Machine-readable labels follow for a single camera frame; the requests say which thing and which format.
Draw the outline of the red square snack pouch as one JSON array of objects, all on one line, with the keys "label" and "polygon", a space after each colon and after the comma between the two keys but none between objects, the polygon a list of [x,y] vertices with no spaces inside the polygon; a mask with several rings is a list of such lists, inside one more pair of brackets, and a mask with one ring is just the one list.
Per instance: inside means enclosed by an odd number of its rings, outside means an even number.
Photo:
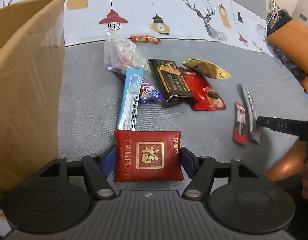
[{"label": "red square snack pouch", "polygon": [[116,182],[183,180],[181,131],[115,130]]}]

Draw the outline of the grey silver stick packet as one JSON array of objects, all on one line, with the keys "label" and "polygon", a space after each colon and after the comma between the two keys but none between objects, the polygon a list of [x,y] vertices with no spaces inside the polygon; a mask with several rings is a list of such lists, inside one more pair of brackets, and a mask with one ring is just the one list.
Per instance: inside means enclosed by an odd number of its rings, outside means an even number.
[{"label": "grey silver stick packet", "polygon": [[245,100],[245,104],[247,107],[247,115],[248,115],[248,131],[251,139],[257,144],[261,145],[261,131],[257,127],[257,115],[255,110],[255,104],[252,97],[252,94],[243,84],[241,85],[243,97]]}]

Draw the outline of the red Nescafe coffee stick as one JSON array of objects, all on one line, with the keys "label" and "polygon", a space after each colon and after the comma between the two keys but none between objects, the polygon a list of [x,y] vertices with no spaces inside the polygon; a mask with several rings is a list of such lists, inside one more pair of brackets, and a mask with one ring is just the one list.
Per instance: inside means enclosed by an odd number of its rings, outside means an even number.
[{"label": "red Nescafe coffee stick", "polygon": [[247,144],[246,111],[243,105],[235,102],[236,122],[234,127],[234,141],[238,144]]}]

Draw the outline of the blue long snack stick packet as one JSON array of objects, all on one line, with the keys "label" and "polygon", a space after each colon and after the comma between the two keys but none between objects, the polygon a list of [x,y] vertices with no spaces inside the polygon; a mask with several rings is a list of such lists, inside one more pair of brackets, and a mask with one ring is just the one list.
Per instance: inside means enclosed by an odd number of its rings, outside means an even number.
[{"label": "blue long snack stick packet", "polygon": [[143,71],[127,68],[117,129],[134,131]]}]

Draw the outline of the red coffee snack packet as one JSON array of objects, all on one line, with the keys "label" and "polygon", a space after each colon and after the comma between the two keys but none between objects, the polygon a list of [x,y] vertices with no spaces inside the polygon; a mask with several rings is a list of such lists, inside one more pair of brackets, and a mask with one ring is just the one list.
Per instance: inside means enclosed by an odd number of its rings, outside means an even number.
[{"label": "red coffee snack packet", "polygon": [[195,98],[195,102],[190,103],[193,110],[219,111],[227,108],[219,93],[208,83],[204,76],[185,68],[179,68],[179,70]]}]

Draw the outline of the dark brown chocolate snack packet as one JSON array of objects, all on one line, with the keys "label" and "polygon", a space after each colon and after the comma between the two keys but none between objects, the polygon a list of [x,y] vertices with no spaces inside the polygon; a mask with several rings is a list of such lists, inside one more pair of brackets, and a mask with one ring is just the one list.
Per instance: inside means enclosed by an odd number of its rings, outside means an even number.
[{"label": "dark brown chocolate snack packet", "polygon": [[175,61],[148,59],[148,62],[156,71],[161,83],[166,106],[175,106],[183,102],[197,103]]}]

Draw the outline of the purple swirl candy packet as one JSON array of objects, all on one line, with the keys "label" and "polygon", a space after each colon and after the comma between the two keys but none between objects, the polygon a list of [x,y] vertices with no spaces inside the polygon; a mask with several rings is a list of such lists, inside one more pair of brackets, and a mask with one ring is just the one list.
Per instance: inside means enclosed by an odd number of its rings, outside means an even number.
[{"label": "purple swirl candy packet", "polygon": [[164,100],[164,96],[149,82],[147,82],[145,79],[142,79],[139,102],[146,103],[150,100]]}]

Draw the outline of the orange cushion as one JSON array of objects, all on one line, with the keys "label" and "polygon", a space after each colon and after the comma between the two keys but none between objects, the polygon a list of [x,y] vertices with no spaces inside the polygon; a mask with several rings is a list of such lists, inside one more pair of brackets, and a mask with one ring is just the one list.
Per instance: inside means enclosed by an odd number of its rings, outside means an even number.
[{"label": "orange cushion", "polygon": [[[308,27],[295,19],[292,19],[288,26],[288,33],[293,34],[293,39],[292,45],[287,47],[287,52],[291,54],[290,59],[302,68],[308,77]],[[303,88],[308,93],[308,83]]]}]

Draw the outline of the gold foil snack packet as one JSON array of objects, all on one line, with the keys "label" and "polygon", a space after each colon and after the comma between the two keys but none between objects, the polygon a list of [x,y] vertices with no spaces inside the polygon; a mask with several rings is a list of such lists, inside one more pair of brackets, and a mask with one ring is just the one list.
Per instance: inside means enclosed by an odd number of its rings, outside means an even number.
[{"label": "gold foil snack packet", "polygon": [[211,79],[228,80],[232,76],[218,65],[201,59],[188,59],[182,64]]}]

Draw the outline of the clear bag of colourful candies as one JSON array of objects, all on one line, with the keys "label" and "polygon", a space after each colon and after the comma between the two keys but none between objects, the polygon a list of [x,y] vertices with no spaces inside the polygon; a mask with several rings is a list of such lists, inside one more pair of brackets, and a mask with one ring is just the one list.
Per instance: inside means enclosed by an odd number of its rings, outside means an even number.
[{"label": "clear bag of colourful candies", "polygon": [[136,44],[108,29],[104,41],[104,66],[109,71],[122,75],[125,75],[127,68],[151,72],[146,57]]}]

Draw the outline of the dark patterned cloth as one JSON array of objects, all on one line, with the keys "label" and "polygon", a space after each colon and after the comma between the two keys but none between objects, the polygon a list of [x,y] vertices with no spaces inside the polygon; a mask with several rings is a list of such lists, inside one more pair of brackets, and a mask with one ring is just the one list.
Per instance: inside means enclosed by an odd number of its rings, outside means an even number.
[{"label": "dark patterned cloth", "polygon": [[293,34],[289,34],[288,23],[291,23],[291,16],[285,9],[275,9],[269,12],[266,18],[267,43],[271,53],[279,58],[288,70],[292,72],[294,77],[305,86],[308,83],[306,73],[293,60],[290,59],[290,53],[287,47],[292,45]]}]

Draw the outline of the red orange wrapped candy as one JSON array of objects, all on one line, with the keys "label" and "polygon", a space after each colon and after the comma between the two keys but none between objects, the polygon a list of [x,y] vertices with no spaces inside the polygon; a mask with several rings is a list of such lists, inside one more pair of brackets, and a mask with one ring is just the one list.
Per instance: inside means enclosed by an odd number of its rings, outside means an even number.
[{"label": "red orange wrapped candy", "polygon": [[134,42],[141,42],[141,43],[159,44],[161,42],[160,38],[148,35],[131,35],[130,39]]}]

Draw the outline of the brown cardboard box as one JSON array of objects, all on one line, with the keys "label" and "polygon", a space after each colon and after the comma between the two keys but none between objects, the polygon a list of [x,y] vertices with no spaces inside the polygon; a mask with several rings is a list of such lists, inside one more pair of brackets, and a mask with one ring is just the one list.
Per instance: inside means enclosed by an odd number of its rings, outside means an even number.
[{"label": "brown cardboard box", "polygon": [[64,0],[0,9],[0,198],[58,155]]}]

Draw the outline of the printed lamp deer sofa cover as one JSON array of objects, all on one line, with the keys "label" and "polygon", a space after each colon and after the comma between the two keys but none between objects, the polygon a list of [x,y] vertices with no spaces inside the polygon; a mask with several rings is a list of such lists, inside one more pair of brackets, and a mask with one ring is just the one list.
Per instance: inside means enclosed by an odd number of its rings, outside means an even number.
[{"label": "printed lamp deer sofa cover", "polygon": [[[0,8],[25,0],[0,0]],[[269,53],[266,21],[234,0],[65,0],[65,44],[130,37],[221,42]]]}]

